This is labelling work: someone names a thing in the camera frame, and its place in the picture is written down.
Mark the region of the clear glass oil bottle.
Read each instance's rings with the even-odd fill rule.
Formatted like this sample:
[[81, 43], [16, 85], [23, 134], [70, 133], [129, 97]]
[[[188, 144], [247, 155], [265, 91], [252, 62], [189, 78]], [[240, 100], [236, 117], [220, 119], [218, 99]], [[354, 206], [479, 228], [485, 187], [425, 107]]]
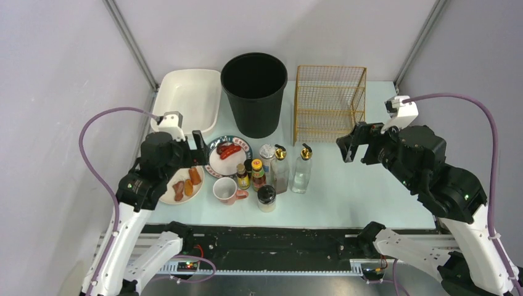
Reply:
[[306, 144], [302, 144], [303, 149], [300, 156], [297, 158], [294, 169], [294, 177], [292, 182], [292, 191], [299, 194], [304, 194], [307, 191], [308, 184], [311, 178], [312, 167], [312, 148]]

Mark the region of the silver lid pepper jar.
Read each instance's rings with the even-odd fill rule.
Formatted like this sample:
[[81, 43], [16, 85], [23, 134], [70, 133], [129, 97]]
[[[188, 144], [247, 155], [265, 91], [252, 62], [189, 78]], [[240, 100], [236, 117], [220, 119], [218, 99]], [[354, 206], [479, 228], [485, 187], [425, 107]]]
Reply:
[[259, 149], [259, 156], [262, 161], [263, 170], [266, 176], [266, 183], [272, 185], [272, 172], [271, 172], [271, 162], [275, 158], [275, 146], [271, 144], [264, 144]]

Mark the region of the dark liquid glass bottle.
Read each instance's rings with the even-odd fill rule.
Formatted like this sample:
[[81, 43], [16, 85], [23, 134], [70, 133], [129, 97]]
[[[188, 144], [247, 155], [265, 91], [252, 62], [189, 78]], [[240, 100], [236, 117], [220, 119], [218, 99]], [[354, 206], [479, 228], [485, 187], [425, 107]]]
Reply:
[[272, 172], [272, 186], [277, 194], [287, 191], [289, 182], [289, 163], [286, 148], [275, 144], [274, 159], [270, 163]]

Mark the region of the black lid spice jar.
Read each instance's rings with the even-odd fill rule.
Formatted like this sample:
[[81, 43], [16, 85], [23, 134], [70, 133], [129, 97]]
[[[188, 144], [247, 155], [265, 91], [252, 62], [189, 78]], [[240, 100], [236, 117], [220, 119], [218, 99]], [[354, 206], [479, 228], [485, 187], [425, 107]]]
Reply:
[[264, 185], [257, 192], [258, 208], [263, 212], [272, 212], [276, 208], [276, 190], [271, 185]]

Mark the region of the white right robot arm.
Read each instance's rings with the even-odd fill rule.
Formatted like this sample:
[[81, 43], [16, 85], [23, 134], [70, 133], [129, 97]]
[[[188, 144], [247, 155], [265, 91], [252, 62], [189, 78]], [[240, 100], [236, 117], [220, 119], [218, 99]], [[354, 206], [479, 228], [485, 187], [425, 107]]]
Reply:
[[487, 195], [470, 171], [446, 163], [446, 141], [427, 126], [392, 127], [358, 123], [338, 138], [346, 163], [366, 145], [365, 165], [380, 164], [416, 196], [451, 232], [456, 251], [407, 239], [375, 221], [357, 240], [367, 256], [384, 255], [415, 267], [438, 281], [450, 295], [510, 295], [521, 285], [520, 267], [506, 268], [488, 237]]

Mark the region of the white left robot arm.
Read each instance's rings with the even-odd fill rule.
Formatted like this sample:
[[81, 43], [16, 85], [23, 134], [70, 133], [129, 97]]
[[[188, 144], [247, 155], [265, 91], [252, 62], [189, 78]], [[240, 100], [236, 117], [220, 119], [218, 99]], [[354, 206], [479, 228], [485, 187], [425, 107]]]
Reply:
[[128, 266], [134, 246], [174, 175], [182, 169], [206, 165], [209, 149], [199, 130], [192, 132], [196, 148], [183, 133], [159, 131], [146, 136], [140, 156], [110, 191], [114, 210], [108, 229], [84, 278], [81, 295], [139, 295], [171, 258], [193, 248], [191, 227], [171, 222], [156, 243]]

